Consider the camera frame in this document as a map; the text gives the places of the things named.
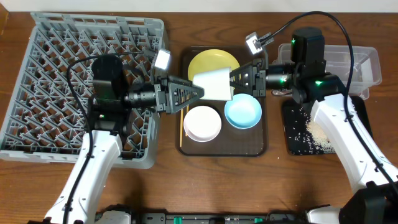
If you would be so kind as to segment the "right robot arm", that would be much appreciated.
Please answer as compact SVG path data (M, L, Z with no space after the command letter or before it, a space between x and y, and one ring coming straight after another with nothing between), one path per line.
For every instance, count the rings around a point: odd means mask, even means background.
M296 103L331 142L353 196L342 207L306 212L308 223L397 223L397 167L381 152L358 117L347 84L326 71L325 40L320 29L292 34L291 63L269 65L255 59L230 74L230 85L252 96L268 89L290 89Z

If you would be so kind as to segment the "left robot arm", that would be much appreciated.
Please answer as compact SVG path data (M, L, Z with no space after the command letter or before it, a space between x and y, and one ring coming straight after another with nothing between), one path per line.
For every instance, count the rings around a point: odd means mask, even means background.
M122 63L121 54L90 56L94 96L82 111L83 143L72 172L43 223L94 223L109 172L121 155L132 128L132 110L175 114L198 101L203 88L166 76L155 81L127 82L125 70L144 74Z

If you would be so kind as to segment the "white paper cup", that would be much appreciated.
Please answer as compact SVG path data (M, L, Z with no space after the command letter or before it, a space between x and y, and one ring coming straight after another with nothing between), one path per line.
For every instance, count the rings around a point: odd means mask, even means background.
M193 84L203 88L202 100L230 101L233 92L230 86L231 68L221 68L198 73L193 77Z

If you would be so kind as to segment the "pink white bowl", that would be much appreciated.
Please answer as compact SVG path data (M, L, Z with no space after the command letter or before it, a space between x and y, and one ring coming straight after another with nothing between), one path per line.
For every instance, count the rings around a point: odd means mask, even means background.
M213 140L221 131L218 112L209 106L196 106L188 112L188 137L196 142Z

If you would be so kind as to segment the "light blue bowl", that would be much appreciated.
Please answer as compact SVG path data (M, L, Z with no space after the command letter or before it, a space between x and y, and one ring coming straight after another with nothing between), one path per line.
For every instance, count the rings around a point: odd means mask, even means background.
M253 128L262 117L262 107L255 97L240 93L233 96L224 106L224 115L236 129Z

